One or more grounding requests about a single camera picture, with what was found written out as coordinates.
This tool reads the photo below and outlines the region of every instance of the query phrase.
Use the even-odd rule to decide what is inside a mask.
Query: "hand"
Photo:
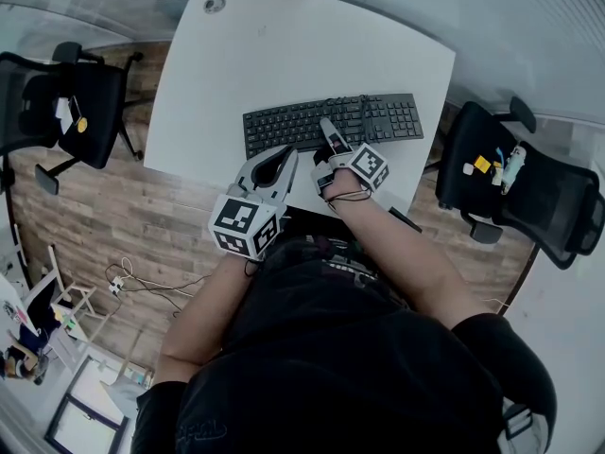
[[[340,168],[334,175],[334,181],[322,191],[322,196],[329,201],[336,195],[343,193],[360,192],[361,184],[357,176],[348,168]]]

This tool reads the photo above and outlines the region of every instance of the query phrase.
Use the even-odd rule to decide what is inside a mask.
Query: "black t-shirt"
[[[503,395],[546,416],[542,363],[494,314],[447,330],[309,261],[260,274],[224,349],[139,397],[132,452],[498,452]]]

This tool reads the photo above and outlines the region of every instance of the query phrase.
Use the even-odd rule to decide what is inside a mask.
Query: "black office chair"
[[[440,207],[456,208],[471,225],[471,237],[492,244],[502,235],[498,225],[513,227],[532,240],[560,269],[567,269],[577,254],[594,249],[605,224],[605,200],[598,191],[595,172],[550,158],[527,142],[525,164],[507,195],[492,185],[492,174],[462,172],[477,156],[499,161],[496,148],[507,159],[517,139],[502,121],[520,121],[530,132],[536,119],[521,99],[514,97],[510,113],[491,115],[474,102],[467,102],[454,121],[444,143],[436,195]],[[493,224],[472,216],[490,218]]]
[[[135,160],[135,151],[122,122],[124,108],[151,99],[124,102],[130,65],[143,54],[132,54],[126,67],[105,65],[102,58],[84,52],[76,43],[63,43],[53,54],[54,64],[29,61],[15,54],[0,54],[0,154],[19,148],[59,144],[73,158],[50,170],[36,165],[36,180],[52,195],[59,193],[57,176],[78,162],[103,168],[118,133]],[[65,134],[56,117],[59,97],[75,96],[88,126],[72,125]]]

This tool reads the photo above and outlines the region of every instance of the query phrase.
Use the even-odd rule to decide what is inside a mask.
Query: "chair backrest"
[[[0,54],[0,154],[19,148],[52,148],[61,136],[55,112],[61,65]]]
[[[533,239],[561,269],[593,251],[605,223],[605,200],[592,170],[560,162],[529,143],[524,166],[493,222]]]

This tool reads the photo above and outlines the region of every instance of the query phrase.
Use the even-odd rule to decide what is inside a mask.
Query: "sticker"
[[[374,172],[380,168],[385,162],[370,148],[365,148],[357,158],[350,164],[360,175],[371,179]]]
[[[88,119],[81,117],[78,121],[78,132],[85,132],[88,128]]]
[[[228,199],[216,218],[215,226],[245,234],[252,224],[258,205]]]
[[[216,239],[219,247],[228,253],[241,253],[242,255],[250,255],[246,241],[243,238],[229,236],[220,232],[216,233]]]
[[[389,175],[389,167],[385,166],[385,169],[382,170],[380,172],[380,175],[378,175],[376,180],[374,180],[374,188],[378,188],[382,184],[382,182],[388,177],[388,175]]]
[[[275,236],[277,236],[277,219],[273,216],[254,235],[254,249],[256,249],[256,253],[261,253]]]
[[[487,171],[490,169],[490,166],[490,162],[488,162],[481,155],[479,155],[475,160],[475,167],[481,170],[482,173],[487,173]]]

